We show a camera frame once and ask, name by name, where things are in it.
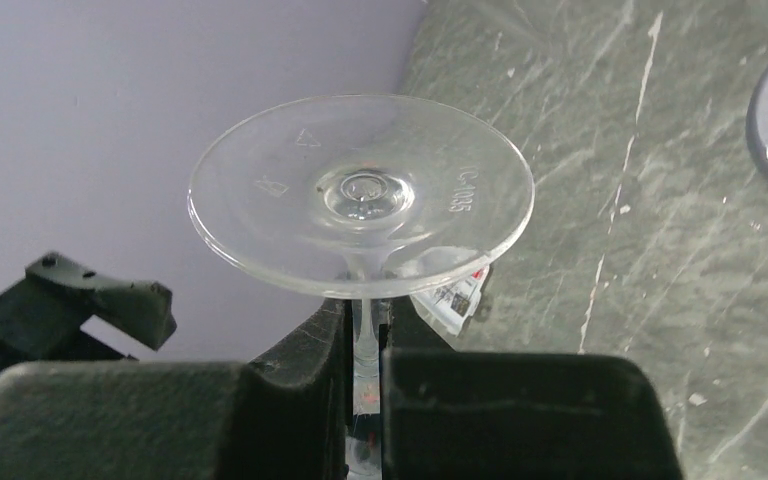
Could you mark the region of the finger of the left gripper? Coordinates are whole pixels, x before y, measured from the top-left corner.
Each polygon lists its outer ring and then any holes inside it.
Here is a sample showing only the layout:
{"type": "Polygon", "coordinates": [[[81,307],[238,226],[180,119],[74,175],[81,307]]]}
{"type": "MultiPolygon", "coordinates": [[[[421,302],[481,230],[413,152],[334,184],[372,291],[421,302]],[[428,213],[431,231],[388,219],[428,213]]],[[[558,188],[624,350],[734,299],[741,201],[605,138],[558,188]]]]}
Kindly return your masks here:
{"type": "Polygon", "coordinates": [[[157,351],[177,329],[172,298],[157,281],[107,277],[51,251],[0,293],[0,346],[30,360],[54,359],[98,317],[157,351]]]}

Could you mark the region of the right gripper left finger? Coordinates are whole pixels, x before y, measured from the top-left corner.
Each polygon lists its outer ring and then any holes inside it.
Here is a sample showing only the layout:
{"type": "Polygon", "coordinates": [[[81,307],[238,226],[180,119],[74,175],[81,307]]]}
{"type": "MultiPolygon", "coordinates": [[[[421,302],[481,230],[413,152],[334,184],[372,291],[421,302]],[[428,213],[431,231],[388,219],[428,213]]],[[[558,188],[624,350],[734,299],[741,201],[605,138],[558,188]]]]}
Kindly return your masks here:
{"type": "Polygon", "coordinates": [[[249,362],[0,373],[0,479],[340,479],[348,325],[325,301],[249,362]]]}

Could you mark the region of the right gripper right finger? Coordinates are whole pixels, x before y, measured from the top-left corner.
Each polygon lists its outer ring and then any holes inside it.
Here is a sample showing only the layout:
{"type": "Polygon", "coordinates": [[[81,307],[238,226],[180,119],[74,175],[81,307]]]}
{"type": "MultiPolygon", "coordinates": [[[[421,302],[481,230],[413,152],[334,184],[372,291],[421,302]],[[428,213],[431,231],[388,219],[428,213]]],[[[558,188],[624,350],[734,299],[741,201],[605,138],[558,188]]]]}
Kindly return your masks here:
{"type": "Polygon", "coordinates": [[[381,358],[388,479],[679,479],[655,389],[610,355],[463,352],[406,297],[381,358]]]}

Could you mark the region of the clear wine glass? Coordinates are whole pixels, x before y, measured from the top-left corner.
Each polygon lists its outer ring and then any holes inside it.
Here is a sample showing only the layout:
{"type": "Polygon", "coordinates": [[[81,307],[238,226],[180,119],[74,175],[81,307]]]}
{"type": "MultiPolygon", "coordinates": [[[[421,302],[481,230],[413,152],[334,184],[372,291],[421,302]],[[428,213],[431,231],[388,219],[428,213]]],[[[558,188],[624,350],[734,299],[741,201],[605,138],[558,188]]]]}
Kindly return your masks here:
{"type": "Polygon", "coordinates": [[[221,135],[189,217],[222,259],[281,288],[351,304],[352,479],[382,477],[384,303],[460,281],[508,251],[533,212],[520,150],[485,121],[409,96],[293,101],[221,135]]]}

